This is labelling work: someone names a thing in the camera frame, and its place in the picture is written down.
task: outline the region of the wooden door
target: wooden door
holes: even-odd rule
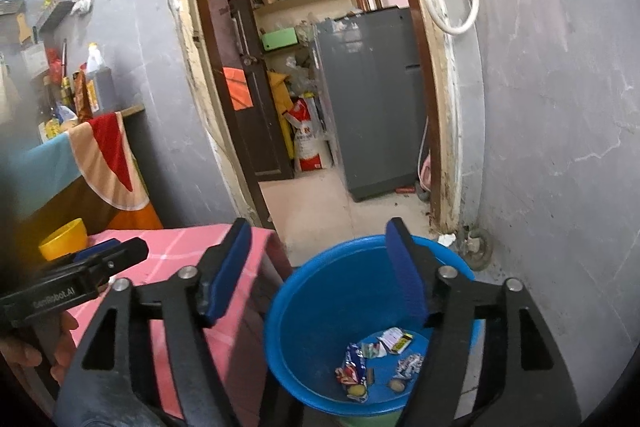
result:
[[[260,181],[285,180],[293,169],[280,129],[251,0],[209,0],[222,64],[244,71],[253,107],[235,118]]]

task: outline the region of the candy wrapper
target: candy wrapper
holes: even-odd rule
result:
[[[349,344],[342,367],[335,370],[335,378],[342,384],[347,398],[363,403],[367,401],[367,365],[358,344]]]
[[[386,356],[386,349],[382,343],[362,343],[360,344],[360,347],[362,348],[362,356],[365,359],[381,359]]]
[[[393,355],[400,355],[411,344],[414,336],[411,333],[402,331],[400,328],[389,328],[383,331],[379,338],[388,352]]]
[[[423,361],[424,357],[421,355],[409,355],[405,359],[399,360],[394,378],[411,380],[414,375],[420,373]]]

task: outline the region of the floor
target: floor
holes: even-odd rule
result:
[[[434,237],[428,203],[415,194],[395,193],[356,203],[335,168],[261,182],[260,188],[293,266],[343,241],[384,233],[392,217],[402,217],[415,235]]]

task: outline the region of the finger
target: finger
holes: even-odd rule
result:
[[[62,331],[72,331],[78,329],[78,321],[69,312],[62,312],[60,314],[60,329]]]
[[[56,382],[58,382],[58,384],[62,385],[62,382],[64,382],[66,376],[66,367],[62,367],[61,365],[54,365],[51,368],[51,376]]]
[[[54,356],[62,367],[69,367],[76,353],[76,343],[68,331],[60,335]]]
[[[33,346],[14,337],[0,340],[0,352],[8,363],[36,367],[42,363],[42,354]]]

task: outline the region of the blue gripper pad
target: blue gripper pad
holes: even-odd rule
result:
[[[84,261],[88,257],[91,257],[95,253],[102,253],[107,250],[111,250],[111,248],[117,247],[120,244],[120,241],[117,239],[107,239],[106,241],[102,241],[97,245],[93,245],[92,247],[85,248],[84,250],[80,250],[76,252],[74,256],[74,263],[78,263],[79,261]]]
[[[394,217],[386,224],[386,253],[394,268],[409,315],[424,322],[428,317],[424,284],[411,258],[407,242],[414,243],[402,219]]]
[[[222,243],[207,248],[200,262],[200,287],[196,306],[207,327],[225,316],[229,302],[251,250],[251,226],[236,219]]]

